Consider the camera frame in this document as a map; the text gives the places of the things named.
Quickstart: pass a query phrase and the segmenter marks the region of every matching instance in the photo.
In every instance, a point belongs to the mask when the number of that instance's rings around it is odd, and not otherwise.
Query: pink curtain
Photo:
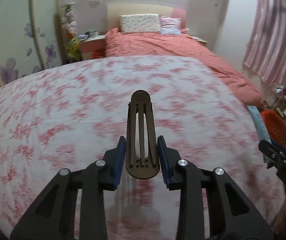
[[[269,86],[286,83],[286,0],[258,0],[243,63]]]

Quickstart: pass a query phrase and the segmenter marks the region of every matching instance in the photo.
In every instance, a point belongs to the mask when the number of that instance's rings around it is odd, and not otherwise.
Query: blue cloth
[[[250,112],[256,132],[258,133],[259,141],[266,140],[269,143],[272,143],[270,136],[268,134],[267,128],[264,124],[264,121],[262,119],[262,116],[256,106],[246,106],[248,111]],[[267,157],[265,154],[263,154],[263,160],[265,163],[271,163],[272,160]]]

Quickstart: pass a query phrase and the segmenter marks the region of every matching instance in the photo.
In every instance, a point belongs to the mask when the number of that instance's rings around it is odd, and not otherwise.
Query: white pillow
[[[158,14],[131,14],[119,17],[122,33],[159,33],[161,31]]]

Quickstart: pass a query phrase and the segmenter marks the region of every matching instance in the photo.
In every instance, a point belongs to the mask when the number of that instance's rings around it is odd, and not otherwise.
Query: floral pillow
[[[180,18],[161,17],[161,34],[182,35]]]
[[[158,14],[132,14],[119,17],[122,33],[159,33],[161,30]]]

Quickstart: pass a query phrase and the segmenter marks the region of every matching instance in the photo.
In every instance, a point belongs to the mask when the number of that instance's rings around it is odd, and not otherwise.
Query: electrical outlet
[[[90,5],[101,4],[102,0],[92,0],[89,2]]]

